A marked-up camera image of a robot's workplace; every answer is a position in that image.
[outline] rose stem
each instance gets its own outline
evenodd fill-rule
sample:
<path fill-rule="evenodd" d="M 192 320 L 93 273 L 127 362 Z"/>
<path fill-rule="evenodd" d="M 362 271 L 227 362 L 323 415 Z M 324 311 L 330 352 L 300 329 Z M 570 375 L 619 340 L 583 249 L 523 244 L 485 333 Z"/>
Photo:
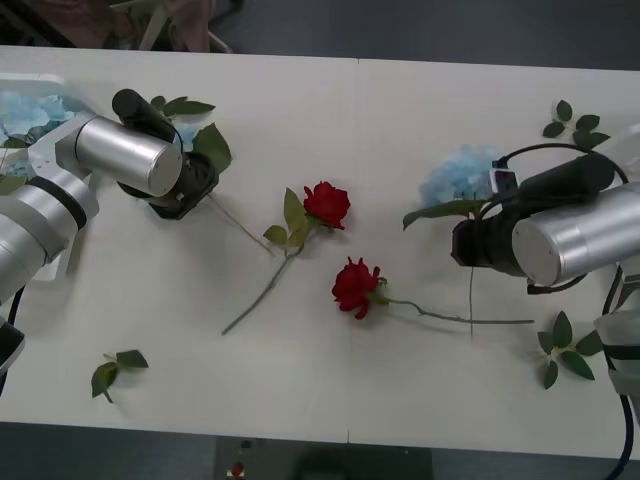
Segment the rose stem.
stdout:
<path fill-rule="evenodd" d="M 390 298 L 386 298 L 386 297 L 385 297 L 385 299 L 389 303 L 395 303 L 396 305 L 411 305 L 413 308 L 418 310 L 418 313 L 421 316 L 438 318 L 440 320 L 449 320 L 450 322 L 475 323 L 475 324 L 480 324 L 480 325 L 502 325 L 502 324 L 504 324 L 504 325 L 523 325 L 523 324 L 527 324 L 527 323 L 533 323 L 533 320 L 473 320 L 473 322 L 471 322 L 471 320 L 467 320 L 466 318 L 451 317 L 451 316 L 448 316 L 448 315 L 440 315 L 438 313 L 427 312 L 426 310 L 421 309 L 415 303 L 409 302 L 407 300 L 391 300 Z"/>
<path fill-rule="evenodd" d="M 276 270 L 276 273 L 273 275 L 273 277 L 271 277 L 271 281 L 267 284 L 266 288 L 262 291 L 262 293 L 258 296 L 258 298 L 256 298 L 256 300 L 249 306 L 249 308 L 247 308 L 244 312 L 242 312 L 238 318 L 236 318 L 233 322 L 231 322 L 231 324 L 222 331 L 223 336 L 229 333 L 233 327 L 235 327 L 238 323 L 240 323 L 240 320 L 242 320 L 244 317 L 249 315 L 253 311 L 253 309 L 258 306 L 258 304 L 262 301 L 262 299 L 267 296 L 267 293 L 269 293 L 269 291 L 273 287 L 275 287 L 276 282 L 278 281 L 278 277 L 280 276 L 282 271 L 285 269 L 285 267 L 288 265 L 288 263 L 298 255 L 300 255 L 300 252 L 302 252 L 303 248 L 304 248 L 304 244 L 298 249 L 296 253 L 292 253 L 291 255 L 284 256 L 284 261 L 280 265 L 280 268 Z"/>
<path fill-rule="evenodd" d="M 222 204 L 218 201 L 218 199 L 217 199 L 214 195 L 209 194 L 209 197 L 211 198 L 211 200 L 213 200 L 213 203 L 215 203 L 215 204 L 216 204 L 216 206 L 217 206 L 220 210 L 222 210 L 222 212 L 223 212 L 227 217 L 229 217 L 229 219 L 230 219 L 233 223 L 235 223 L 238 227 L 240 227 L 240 229 L 241 229 L 244 233 L 246 233 L 246 234 L 249 236 L 249 238 L 251 238 L 254 242 L 256 242 L 258 245 L 260 245 L 262 248 L 264 248 L 267 252 L 269 252 L 269 255 L 271 255 L 271 256 L 273 256 L 273 255 L 274 255 L 273 251 L 271 251 L 271 249 L 270 249 L 269 247 L 267 247 L 267 246 L 266 246 L 264 243 L 262 243 L 258 238 L 256 238 L 256 237 L 255 237 L 255 235 L 253 235 L 249 230 L 247 230 L 247 229 L 245 228 L 245 226 L 244 226 L 244 225 L 242 225 L 238 220 L 236 220 L 236 218 L 235 218 L 233 215 L 231 215 L 231 214 L 230 214 L 230 213 L 229 213 L 229 212 L 228 212 L 228 211 L 227 211 L 227 210 L 222 206 Z"/>

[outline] white table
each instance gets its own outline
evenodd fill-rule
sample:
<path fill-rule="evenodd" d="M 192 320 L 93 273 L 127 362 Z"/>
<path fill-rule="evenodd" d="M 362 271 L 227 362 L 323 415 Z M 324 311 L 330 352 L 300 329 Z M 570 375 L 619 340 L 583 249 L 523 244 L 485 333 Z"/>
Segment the white table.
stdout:
<path fill-rule="evenodd" d="M 314 242 L 222 338 L 275 261 L 210 205 L 164 222 L 103 181 L 102 211 L 80 239 L 69 284 L 27 289 L 18 323 L 28 343 L 0 399 L 1 420 L 619 455 L 622 412 L 602 357 L 590 360 L 596 382 L 561 369 L 544 391 L 535 372 L 536 330 L 564 309 L 576 335 L 590 331 L 610 271 L 550 297 L 477 271 L 476 318 L 537 324 L 477 326 L 473 338 L 465 326 L 401 308 L 378 308 L 358 323 L 337 312 L 330 290 L 346 257 L 363 256 L 382 268 L 395 297 L 466 315 L 469 271 L 449 257 L 456 220 L 402 232 L 423 177 L 461 144 L 507 152 L 542 141 L 560 98 L 601 114 L 607 132 L 640 121 L 632 101 L 640 74 L 6 47 L 0 62 L 73 80 L 105 112 L 124 87 L 214 103 L 235 156 L 215 191 L 258 233 L 282 222 L 287 186 L 302 194 L 329 180 L 353 205 L 347 229 Z M 545 152 L 513 166 L 524 178 L 567 158 Z M 147 356 L 149 371 L 118 379 L 115 406 L 92 400 L 102 353 L 128 348 Z"/>
<path fill-rule="evenodd" d="M 75 81 L 111 116 L 122 88 L 216 105 L 211 118 L 234 162 L 215 192 L 258 235 L 284 222 L 287 186 L 302 194 L 354 176 L 354 60 L 2 48 L 0 64 Z M 27 288 L 17 320 L 27 345 L 0 398 L 2 420 L 347 440 L 349 322 L 328 284 L 348 234 L 309 248 L 223 338 L 279 259 L 211 203 L 170 222 L 106 179 L 98 197 L 68 288 Z M 52 303 L 59 308 L 46 313 Z M 102 354 L 132 348 L 151 368 L 118 378 L 114 406 L 92 400 Z"/>

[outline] red rose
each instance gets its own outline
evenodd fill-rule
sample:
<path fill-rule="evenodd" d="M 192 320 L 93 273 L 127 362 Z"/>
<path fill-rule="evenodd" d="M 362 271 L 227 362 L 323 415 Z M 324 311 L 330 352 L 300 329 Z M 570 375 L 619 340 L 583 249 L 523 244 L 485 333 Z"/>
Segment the red rose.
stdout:
<path fill-rule="evenodd" d="M 348 312 L 360 307 L 356 318 L 362 320 L 369 311 L 368 294 L 373 292 L 380 280 L 380 269 L 375 267 L 373 275 L 369 273 L 369 267 L 360 261 L 355 264 L 349 258 L 349 264 L 342 269 L 336 277 L 336 284 L 333 286 L 333 296 L 336 302 L 340 303 L 340 310 Z"/>
<path fill-rule="evenodd" d="M 304 191 L 307 194 L 304 208 L 309 215 L 331 227 L 344 230 L 340 221 L 351 206 L 347 192 L 335 188 L 329 182 L 320 182 L 313 192 L 309 187 L 304 187 Z"/>

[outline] loose leaf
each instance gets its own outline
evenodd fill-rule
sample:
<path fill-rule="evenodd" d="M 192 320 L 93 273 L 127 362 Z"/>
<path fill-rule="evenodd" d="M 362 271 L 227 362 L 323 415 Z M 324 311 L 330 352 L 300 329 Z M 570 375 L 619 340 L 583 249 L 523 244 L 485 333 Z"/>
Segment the loose leaf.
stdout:
<path fill-rule="evenodd" d="M 108 362 L 96 368 L 96 371 L 93 372 L 93 377 L 91 377 L 92 398 L 96 398 L 97 396 L 104 394 L 109 403 L 113 403 L 113 400 L 111 400 L 107 390 L 111 385 L 113 385 L 117 376 L 118 365 L 115 362 Z"/>
<path fill-rule="evenodd" d="M 594 330 L 589 335 L 580 340 L 576 345 L 576 352 L 585 357 L 591 357 L 596 353 L 602 351 L 602 340 L 598 335 L 597 330 Z"/>
<path fill-rule="evenodd" d="M 0 195 L 9 195 L 13 191 L 27 183 L 27 177 L 5 177 L 0 176 Z"/>
<path fill-rule="evenodd" d="M 149 368 L 149 364 L 139 350 L 116 353 L 118 365 L 128 368 Z"/>
<path fill-rule="evenodd" d="M 576 122 L 576 130 L 590 132 L 600 124 L 598 115 L 583 115 Z"/>
<path fill-rule="evenodd" d="M 609 135 L 600 132 L 586 132 L 582 130 L 576 130 L 573 133 L 573 141 L 581 148 L 591 150 L 600 145 L 605 140 L 609 140 Z"/>
<path fill-rule="evenodd" d="M 564 312 L 560 312 L 556 317 L 553 326 L 553 344 L 558 348 L 567 347 L 573 338 L 571 323 Z"/>
<path fill-rule="evenodd" d="M 595 380 L 593 372 L 584 358 L 582 358 L 576 352 L 562 352 L 560 358 L 564 364 L 576 375 L 580 375 L 587 380 Z"/>
<path fill-rule="evenodd" d="M 553 337 L 547 332 L 538 332 L 538 342 L 547 355 L 553 351 Z"/>
<path fill-rule="evenodd" d="M 164 98 L 162 95 L 158 95 L 157 97 L 153 97 L 150 103 L 156 109 L 162 111 L 164 106 L 167 104 L 167 99 Z"/>
<path fill-rule="evenodd" d="M 293 248 L 301 247 L 304 242 L 306 242 L 307 236 L 309 236 L 309 221 L 307 220 L 307 217 L 304 217 L 304 222 L 298 230 L 291 234 L 287 241 L 287 245 Z"/>
<path fill-rule="evenodd" d="M 10 137 L 4 141 L 2 148 L 27 148 L 29 145 L 19 138 Z"/>
<path fill-rule="evenodd" d="M 562 122 L 551 122 L 549 125 L 544 127 L 542 131 L 542 136 L 545 138 L 556 138 L 560 136 L 564 132 L 564 123 Z"/>
<path fill-rule="evenodd" d="M 284 194 L 284 219 L 289 232 L 295 233 L 307 222 L 307 211 L 293 190 L 287 188 Z"/>
<path fill-rule="evenodd" d="M 558 364 L 551 360 L 544 374 L 544 389 L 549 390 L 558 379 Z"/>
<path fill-rule="evenodd" d="M 264 238 L 270 242 L 284 247 L 287 243 L 287 231 L 280 225 L 271 225 L 266 232 L 264 232 Z"/>
<path fill-rule="evenodd" d="M 231 150 L 215 123 L 204 127 L 193 139 L 193 151 L 209 158 L 218 175 L 231 165 Z"/>
<path fill-rule="evenodd" d="M 174 115 L 176 115 L 176 109 L 179 108 L 180 105 L 182 105 L 184 102 L 187 101 L 187 97 L 178 97 L 178 98 L 174 98 L 173 100 L 171 100 L 169 103 L 167 103 L 164 108 L 162 109 L 162 113 L 165 114 L 165 116 L 167 117 L 172 117 Z"/>
<path fill-rule="evenodd" d="M 409 225 L 419 218 L 438 218 L 450 215 L 462 215 L 468 217 L 469 214 L 477 212 L 479 208 L 487 203 L 487 200 L 453 200 L 447 203 L 441 203 L 429 208 L 416 210 L 408 213 L 402 219 L 402 224 L 406 230 Z"/>
<path fill-rule="evenodd" d="M 569 105 L 569 103 L 565 102 L 564 100 L 560 100 L 558 102 L 558 105 L 556 106 L 556 113 L 558 114 L 558 118 L 560 120 L 562 120 L 563 122 L 568 122 L 573 116 L 573 109 L 571 108 L 571 105 Z"/>

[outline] black cable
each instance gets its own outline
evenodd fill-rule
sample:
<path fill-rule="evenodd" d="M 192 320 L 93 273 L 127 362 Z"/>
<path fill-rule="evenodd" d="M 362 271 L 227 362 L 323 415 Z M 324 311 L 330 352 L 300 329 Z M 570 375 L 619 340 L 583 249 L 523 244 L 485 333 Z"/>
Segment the black cable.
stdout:
<path fill-rule="evenodd" d="M 618 266 L 616 269 L 616 275 L 613 278 L 613 282 L 611 282 L 611 288 L 609 288 L 609 293 L 607 294 L 607 298 L 604 301 L 604 306 L 602 307 L 602 315 L 607 315 L 611 311 L 611 304 L 613 303 L 613 297 L 615 296 L 616 291 L 620 285 L 620 281 L 622 280 L 622 268 Z M 610 370 L 615 370 L 616 367 L 607 355 L 607 352 L 604 352 L 604 358 L 607 361 L 607 366 Z M 622 448 L 622 453 L 620 454 L 620 458 L 618 459 L 618 463 L 611 470 L 611 473 L 605 477 L 605 480 L 615 480 L 618 478 L 622 472 L 624 471 L 627 463 L 629 463 L 629 459 L 631 458 L 631 451 L 633 450 L 633 437 L 634 437 L 634 426 L 633 426 L 633 412 L 631 411 L 631 405 L 629 403 L 629 397 L 626 395 L 620 395 L 620 403 L 622 404 L 622 411 L 624 412 L 624 425 L 625 425 L 625 437 L 624 437 L 624 447 Z"/>
<path fill-rule="evenodd" d="M 24 292 L 24 287 L 16 292 L 13 296 L 13 301 L 11 302 L 11 309 L 9 310 L 9 318 L 7 319 L 7 323 L 13 327 L 16 323 L 16 315 L 18 313 L 18 307 L 20 306 L 20 299 L 22 298 L 22 293 Z M 7 374 L 9 372 L 4 372 L 4 375 L 0 377 L 0 396 L 2 396 L 2 392 L 4 390 L 4 384 L 7 383 Z"/>
<path fill-rule="evenodd" d="M 13 296 L 13 301 L 11 302 L 11 310 L 9 310 L 9 318 L 7 319 L 7 323 L 13 327 L 16 323 L 16 315 L 18 314 L 18 307 L 20 306 L 20 299 L 22 298 L 22 294 L 24 293 L 24 287 L 16 292 Z"/>
<path fill-rule="evenodd" d="M 595 153 L 596 155 L 601 155 L 611 162 L 612 168 L 616 171 L 616 173 L 622 180 L 622 183 L 629 183 L 629 178 L 624 173 L 620 165 L 618 165 L 616 162 L 606 157 L 605 155 L 602 155 L 601 153 L 594 152 L 593 150 L 590 150 L 588 148 L 582 148 L 577 145 L 572 145 L 571 143 L 557 143 L 557 142 L 556 143 L 539 143 L 538 145 L 531 145 L 530 147 L 524 147 L 524 148 L 521 148 L 520 150 L 516 150 L 515 152 L 511 152 L 508 155 L 505 155 L 504 157 L 495 161 L 494 167 L 508 168 L 509 160 L 511 160 L 513 157 L 517 155 L 521 155 L 523 153 L 533 152 L 534 150 L 542 150 L 544 148 L 568 148 L 569 150 L 577 150 L 578 152 L 582 152 L 582 153 Z"/>
<path fill-rule="evenodd" d="M 585 279 L 587 274 L 580 275 L 579 277 L 574 278 L 573 280 L 569 280 L 567 283 L 563 283 L 562 285 L 557 285 L 555 287 L 538 287 L 536 285 L 527 285 L 527 294 L 528 295 L 544 295 L 547 293 L 558 293 L 568 290 L 571 287 L 575 287 L 582 280 Z"/>
<path fill-rule="evenodd" d="M 511 152 L 508 155 L 505 155 L 497 162 L 495 162 L 496 168 L 507 168 L 509 164 L 509 160 L 513 157 L 520 155 L 522 153 L 533 152 L 534 150 L 542 150 L 543 148 L 568 148 L 570 150 L 577 150 L 582 153 L 596 153 L 593 150 L 589 150 L 588 148 L 582 148 L 577 145 L 572 145 L 570 143 L 539 143 L 538 145 L 531 145 L 530 147 L 524 147 L 520 150 L 516 150 L 515 152 Z"/>

